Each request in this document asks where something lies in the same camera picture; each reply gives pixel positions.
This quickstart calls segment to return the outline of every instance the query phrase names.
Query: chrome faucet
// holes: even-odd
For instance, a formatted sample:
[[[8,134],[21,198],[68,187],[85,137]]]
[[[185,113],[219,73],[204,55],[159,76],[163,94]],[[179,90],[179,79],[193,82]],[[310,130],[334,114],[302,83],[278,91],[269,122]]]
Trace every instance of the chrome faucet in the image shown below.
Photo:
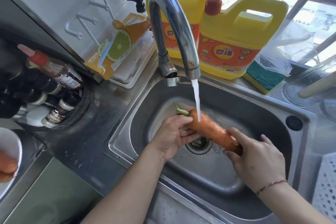
[[[174,32],[178,47],[181,52],[185,75],[189,80],[201,76],[200,63],[190,25],[177,0],[149,0],[149,13],[152,21],[152,31],[157,43],[159,53],[159,68],[165,78],[166,86],[190,85],[180,82],[177,76],[177,69],[171,63],[162,28],[160,8],[166,15],[168,22]]]

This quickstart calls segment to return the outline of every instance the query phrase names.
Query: running water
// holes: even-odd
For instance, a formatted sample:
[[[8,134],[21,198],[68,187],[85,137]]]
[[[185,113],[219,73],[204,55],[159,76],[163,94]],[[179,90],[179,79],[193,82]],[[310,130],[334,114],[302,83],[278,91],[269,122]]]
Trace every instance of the running water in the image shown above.
[[[191,80],[191,82],[192,82],[192,87],[194,88],[198,121],[201,121],[200,91],[198,88],[198,80],[197,79]]]

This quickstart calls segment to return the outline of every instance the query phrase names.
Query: person's left hand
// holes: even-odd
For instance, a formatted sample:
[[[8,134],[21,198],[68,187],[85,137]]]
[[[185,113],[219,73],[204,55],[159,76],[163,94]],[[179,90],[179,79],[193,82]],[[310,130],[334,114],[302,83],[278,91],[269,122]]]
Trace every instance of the person's left hand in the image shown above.
[[[192,121],[192,117],[184,115],[174,115],[163,120],[150,144],[162,154],[164,162],[173,158],[184,144],[200,137],[194,130],[185,126]]]

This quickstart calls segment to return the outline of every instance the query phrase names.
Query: white hook rack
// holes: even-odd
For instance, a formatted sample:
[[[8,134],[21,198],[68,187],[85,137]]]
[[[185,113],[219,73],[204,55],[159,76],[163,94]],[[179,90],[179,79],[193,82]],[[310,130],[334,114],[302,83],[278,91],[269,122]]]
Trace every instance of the white hook rack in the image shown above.
[[[96,6],[96,7],[99,7],[99,8],[102,8],[104,9],[105,11],[109,12],[112,20],[115,20],[115,16],[114,14],[112,13],[112,10],[111,10],[111,7],[108,3],[107,0],[103,0],[104,1],[104,4],[100,4],[98,2],[95,2],[93,0],[90,0],[88,5],[93,5],[93,6]],[[99,42],[97,41],[97,39],[95,38],[95,36],[92,34],[92,32],[90,31],[90,29],[87,27],[87,25],[85,24],[84,20],[85,21],[88,21],[88,22],[91,22],[93,25],[97,25],[98,23],[98,20],[96,18],[89,18],[89,17],[86,17],[84,15],[81,15],[79,13],[77,13],[75,15],[75,17],[66,22],[65,25],[64,25],[64,31],[69,34],[69,35],[72,35],[74,37],[76,37],[78,40],[82,40],[83,39],[83,34],[80,33],[80,32],[74,32],[72,30],[69,29],[69,24],[71,21],[73,21],[74,19],[77,19],[79,21],[79,23],[82,25],[82,27],[85,29],[85,31],[88,33],[88,35],[91,37],[91,39],[94,41],[94,43],[97,45],[97,47],[100,46]]]

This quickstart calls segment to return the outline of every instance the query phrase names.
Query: sink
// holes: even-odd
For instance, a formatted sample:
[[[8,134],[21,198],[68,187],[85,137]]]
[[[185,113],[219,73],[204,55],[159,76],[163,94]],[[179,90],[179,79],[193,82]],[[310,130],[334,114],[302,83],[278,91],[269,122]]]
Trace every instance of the sink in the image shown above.
[[[307,142],[315,115],[215,77],[199,79],[201,110],[224,128],[236,127],[256,140],[265,134],[283,153],[286,178],[298,188]],[[129,167],[151,141],[163,119],[174,115],[176,105],[195,106],[192,87],[166,87],[157,69],[133,99],[102,150]],[[294,131],[289,116],[302,121]],[[237,177],[222,148],[201,138],[202,145],[183,146],[163,168],[160,182],[221,221],[242,223],[275,218],[259,198]]]

